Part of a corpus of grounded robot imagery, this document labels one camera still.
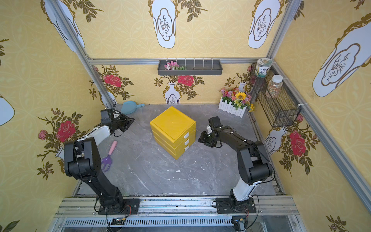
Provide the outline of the yellow three-drawer cabinet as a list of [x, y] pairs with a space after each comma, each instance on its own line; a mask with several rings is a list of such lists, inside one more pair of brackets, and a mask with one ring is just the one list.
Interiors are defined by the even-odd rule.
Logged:
[[173, 106], [150, 121], [150, 126], [155, 141], [176, 160], [196, 139], [196, 121]]

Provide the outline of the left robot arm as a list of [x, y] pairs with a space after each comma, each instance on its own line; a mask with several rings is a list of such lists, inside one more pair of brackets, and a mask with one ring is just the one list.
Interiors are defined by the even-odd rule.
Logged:
[[101, 110], [101, 122], [91, 132], [64, 142], [64, 170], [67, 176], [74, 177], [86, 183], [97, 194], [100, 208], [99, 214], [122, 214], [125, 210], [125, 201], [121, 191], [106, 177], [112, 161], [102, 164], [98, 145], [116, 130], [125, 132], [134, 122], [130, 118], [114, 109]]

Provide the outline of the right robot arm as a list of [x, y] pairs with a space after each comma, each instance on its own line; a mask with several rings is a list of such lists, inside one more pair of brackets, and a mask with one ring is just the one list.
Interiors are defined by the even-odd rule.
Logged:
[[208, 122], [207, 130], [202, 132], [198, 142], [210, 148], [227, 145], [236, 152], [240, 179], [231, 190], [229, 202], [231, 205], [246, 202], [258, 185], [268, 183], [269, 177], [275, 178], [266, 148], [261, 141], [247, 140], [234, 128], [222, 125], [219, 117], [212, 117]]

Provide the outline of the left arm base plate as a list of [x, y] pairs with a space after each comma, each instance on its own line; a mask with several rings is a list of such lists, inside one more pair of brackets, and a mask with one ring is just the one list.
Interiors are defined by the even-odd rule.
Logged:
[[139, 206], [140, 199], [138, 198], [101, 200], [97, 211], [99, 215], [136, 215]]

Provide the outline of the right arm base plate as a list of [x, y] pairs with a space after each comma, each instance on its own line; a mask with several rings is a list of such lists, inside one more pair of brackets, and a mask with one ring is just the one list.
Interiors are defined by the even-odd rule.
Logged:
[[234, 198], [216, 198], [212, 202], [212, 207], [216, 208], [219, 214], [247, 214], [256, 213], [256, 205], [252, 198], [248, 198], [242, 202]]

